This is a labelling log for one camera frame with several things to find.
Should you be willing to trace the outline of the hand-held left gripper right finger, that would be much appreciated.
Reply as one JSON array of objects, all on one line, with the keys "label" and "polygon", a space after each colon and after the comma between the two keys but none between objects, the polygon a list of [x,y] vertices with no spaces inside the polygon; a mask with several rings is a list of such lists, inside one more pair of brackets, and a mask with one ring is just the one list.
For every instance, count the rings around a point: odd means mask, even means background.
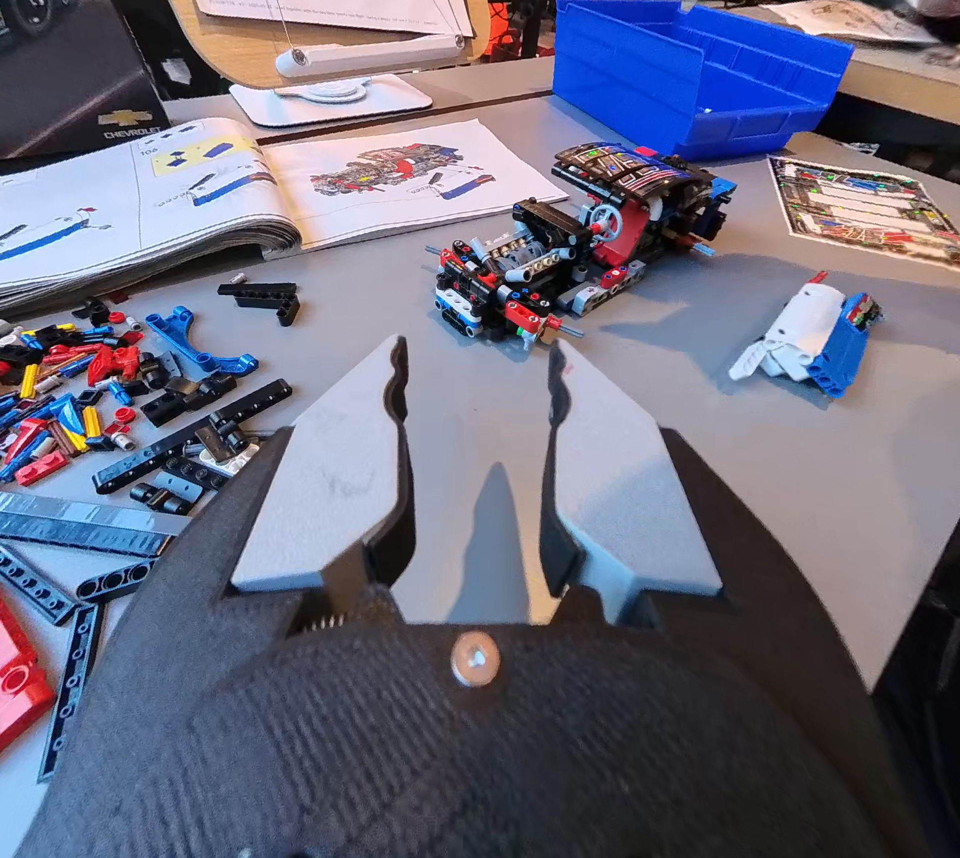
[{"label": "hand-held left gripper right finger", "polygon": [[722,579],[651,415],[567,341],[549,353],[539,553],[549,594],[598,593],[610,624],[647,592],[714,598]]}]

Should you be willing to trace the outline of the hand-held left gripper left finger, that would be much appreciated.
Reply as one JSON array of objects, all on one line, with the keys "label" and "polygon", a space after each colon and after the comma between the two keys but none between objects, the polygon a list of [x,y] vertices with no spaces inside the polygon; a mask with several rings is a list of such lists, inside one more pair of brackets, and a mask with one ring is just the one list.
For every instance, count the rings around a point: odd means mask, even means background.
[{"label": "hand-held left gripper left finger", "polygon": [[406,339],[391,335],[295,420],[231,582],[242,592],[390,587],[415,551]]}]

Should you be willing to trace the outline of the blue and white brick panel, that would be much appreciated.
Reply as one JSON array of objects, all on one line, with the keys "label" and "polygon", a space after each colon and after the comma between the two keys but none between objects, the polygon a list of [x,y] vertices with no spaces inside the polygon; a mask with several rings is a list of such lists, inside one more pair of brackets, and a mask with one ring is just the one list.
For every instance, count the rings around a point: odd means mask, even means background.
[{"label": "blue and white brick panel", "polygon": [[846,395],[883,311],[871,295],[846,296],[827,277],[826,271],[810,277],[762,337],[730,366],[729,379],[740,381],[762,371],[812,383],[831,399]]}]

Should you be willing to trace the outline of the holographic sticker sheet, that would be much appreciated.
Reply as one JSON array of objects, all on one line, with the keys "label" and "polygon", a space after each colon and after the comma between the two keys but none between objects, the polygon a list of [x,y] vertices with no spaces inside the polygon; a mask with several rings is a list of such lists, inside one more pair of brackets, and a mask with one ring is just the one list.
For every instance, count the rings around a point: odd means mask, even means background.
[{"label": "holographic sticker sheet", "polygon": [[789,156],[767,164],[790,235],[958,271],[958,224],[918,180]]}]

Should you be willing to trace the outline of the grey desk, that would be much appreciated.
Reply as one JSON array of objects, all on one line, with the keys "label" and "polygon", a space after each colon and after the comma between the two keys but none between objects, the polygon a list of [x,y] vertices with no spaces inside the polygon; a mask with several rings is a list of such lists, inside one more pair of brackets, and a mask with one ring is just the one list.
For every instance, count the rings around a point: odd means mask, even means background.
[{"label": "grey desk", "polygon": [[[269,261],[290,331],[177,265],[137,317],[286,380],[274,430],[98,651],[44,797],[2,786],[16,856],[929,856],[868,690],[958,519],[958,276],[791,237],[734,165],[718,256],[674,254],[570,343],[659,426],[722,579],[619,624],[548,592],[549,353],[434,311],[420,229]],[[858,375],[728,370],[819,272],[883,320]],[[414,555],[394,585],[242,592],[234,568],[298,416],[406,339]]]}]

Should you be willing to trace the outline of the white desk lamp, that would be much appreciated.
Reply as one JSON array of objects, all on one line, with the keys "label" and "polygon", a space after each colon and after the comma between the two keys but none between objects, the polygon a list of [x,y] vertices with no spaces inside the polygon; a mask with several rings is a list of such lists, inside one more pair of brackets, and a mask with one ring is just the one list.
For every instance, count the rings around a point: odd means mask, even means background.
[{"label": "white desk lamp", "polygon": [[281,85],[232,84],[229,94],[259,128],[334,124],[423,110],[433,100],[400,72],[451,60],[465,47],[460,34],[420,35],[357,45],[297,46],[275,62]]}]

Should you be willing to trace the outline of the beige table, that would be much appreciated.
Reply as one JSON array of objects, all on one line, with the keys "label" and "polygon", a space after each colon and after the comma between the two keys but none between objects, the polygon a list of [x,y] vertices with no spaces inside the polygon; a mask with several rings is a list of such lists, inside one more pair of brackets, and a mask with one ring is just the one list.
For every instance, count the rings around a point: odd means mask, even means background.
[{"label": "beige table", "polygon": [[[762,6],[739,12],[799,30]],[[839,94],[946,124],[959,124],[957,65],[930,60],[930,47],[852,44],[854,50],[838,85]]]}]

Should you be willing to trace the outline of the pile of loose brick parts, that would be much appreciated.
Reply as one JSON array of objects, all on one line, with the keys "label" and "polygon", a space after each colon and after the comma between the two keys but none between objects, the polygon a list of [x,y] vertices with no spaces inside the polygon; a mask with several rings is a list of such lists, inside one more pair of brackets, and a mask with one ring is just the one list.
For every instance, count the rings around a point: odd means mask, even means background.
[{"label": "pile of loose brick parts", "polygon": [[2,751],[43,726],[49,782],[110,602],[132,594],[258,451],[247,423],[293,396],[235,396],[249,354],[190,340],[182,305],[144,323],[91,298],[67,324],[2,323]]}]

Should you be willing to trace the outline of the blue storage bin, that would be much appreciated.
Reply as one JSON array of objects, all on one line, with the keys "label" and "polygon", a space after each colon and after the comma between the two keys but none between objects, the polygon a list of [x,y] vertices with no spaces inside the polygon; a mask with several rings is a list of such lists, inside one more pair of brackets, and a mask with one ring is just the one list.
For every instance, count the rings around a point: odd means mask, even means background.
[{"label": "blue storage bin", "polygon": [[553,92],[661,154],[765,154],[815,129],[854,51],[679,0],[557,0]]}]

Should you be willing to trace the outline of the black toy brick race car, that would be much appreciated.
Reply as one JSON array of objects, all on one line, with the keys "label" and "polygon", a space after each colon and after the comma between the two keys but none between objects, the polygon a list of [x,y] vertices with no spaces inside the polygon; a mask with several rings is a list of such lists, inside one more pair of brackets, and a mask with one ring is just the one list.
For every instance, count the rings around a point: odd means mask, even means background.
[{"label": "black toy brick race car", "polygon": [[529,197],[498,237],[432,249],[435,309],[462,336],[517,337],[526,349],[582,336],[565,314],[582,319],[666,254],[712,255],[737,189],[678,155],[622,143],[564,149],[551,172],[586,194],[575,215]]}]

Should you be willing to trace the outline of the curled instruction booklet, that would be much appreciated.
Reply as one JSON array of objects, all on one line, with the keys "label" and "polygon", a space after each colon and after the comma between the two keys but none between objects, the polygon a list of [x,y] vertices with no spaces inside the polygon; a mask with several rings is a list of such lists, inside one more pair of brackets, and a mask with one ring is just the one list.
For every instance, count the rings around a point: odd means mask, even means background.
[{"label": "curled instruction booklet", "polygon": [[222,117],[3,176],[1,225],[3,318],[224,249],[267,256],[304,242],[251,130]]}]

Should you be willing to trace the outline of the black toy car box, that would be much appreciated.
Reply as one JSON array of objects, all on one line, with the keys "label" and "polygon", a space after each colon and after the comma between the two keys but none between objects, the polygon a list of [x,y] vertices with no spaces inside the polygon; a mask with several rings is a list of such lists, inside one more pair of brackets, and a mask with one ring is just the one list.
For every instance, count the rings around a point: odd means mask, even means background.
[{"label": "black toy car box", "polygon": [[96,151],[168,126],[113,0],[1,0],[1,157]]}]

